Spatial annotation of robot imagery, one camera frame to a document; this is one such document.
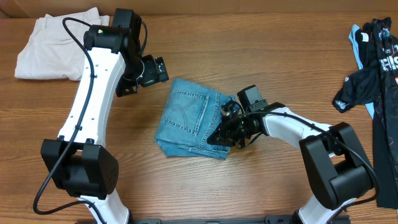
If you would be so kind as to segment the black printed shirt pile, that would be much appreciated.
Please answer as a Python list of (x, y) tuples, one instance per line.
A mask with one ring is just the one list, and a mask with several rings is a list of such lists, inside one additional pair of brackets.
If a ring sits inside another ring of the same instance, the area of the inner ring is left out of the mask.
[(373, 19), (355, 33), (363, 69), (347, 76), (332, 104), (344, 113), (374, 103), (373, 166), (381, 191), (378, 207), (397, 208), (397, 37), (392, 20)]

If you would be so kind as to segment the folded beige trousers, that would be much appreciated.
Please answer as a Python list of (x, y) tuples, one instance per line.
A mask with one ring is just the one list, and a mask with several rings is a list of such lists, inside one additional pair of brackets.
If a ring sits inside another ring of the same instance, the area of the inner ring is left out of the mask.
[(27, 45), (17, 56), (14, 76), (28, 80), (81, 79), (85, 55), (63, 28), (64, 16), (36, 20)]

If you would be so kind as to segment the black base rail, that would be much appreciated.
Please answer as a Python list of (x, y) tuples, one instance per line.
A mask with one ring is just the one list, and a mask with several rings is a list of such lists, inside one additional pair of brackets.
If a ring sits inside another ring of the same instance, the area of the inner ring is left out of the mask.
[(161, 220), (138, 219), (133, 224), (291, 224), (291, 215), (269, 215), (264, 218), (227, 218), (227, 219), (198, 219), (198, 220)]

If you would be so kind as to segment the blue denim jeans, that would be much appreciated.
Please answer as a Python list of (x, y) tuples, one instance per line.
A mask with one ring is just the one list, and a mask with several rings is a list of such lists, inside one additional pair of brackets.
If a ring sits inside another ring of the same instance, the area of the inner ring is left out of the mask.
[(155, 143), (167, 157), (226, 159), (228, 146), (211, 145), (207, 139), (221, 123), (221, 106), (232, 95), (190, 81), (175, 79), (155, 134)]

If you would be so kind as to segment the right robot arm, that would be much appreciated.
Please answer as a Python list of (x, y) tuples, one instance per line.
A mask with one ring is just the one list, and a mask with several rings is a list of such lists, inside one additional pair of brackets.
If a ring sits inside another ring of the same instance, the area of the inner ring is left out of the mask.
[(379, 190), (379, 181), (348, 123), (317, 123), (282, 103), (269, 104), (256, 85), (237, 97), (221, 107), (225, 114), (208, 144), (244, 149), (261, 135), (281, 139), (300, 150), (313, 192), (293, 214), (268, 215), (264, 223), (350, 223), (343, 211), (376, 199), (363, 198), (369, 190)]

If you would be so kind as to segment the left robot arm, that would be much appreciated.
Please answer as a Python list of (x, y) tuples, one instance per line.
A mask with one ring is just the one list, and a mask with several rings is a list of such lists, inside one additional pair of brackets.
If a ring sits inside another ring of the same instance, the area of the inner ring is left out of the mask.
[(96, 223), (132, 223), (119, 198), (119, 164), (106, 150), (106, 126), (114, 97), (166, 82), (164, 60), (145, 55), (139, 38), (145, 22), (131, 9), (116, 9), (110, 26), (91, 25), (78, 46), (85, 67), (73, 106), (56, 139), (40, 150), (47, 182), (84, 204)]

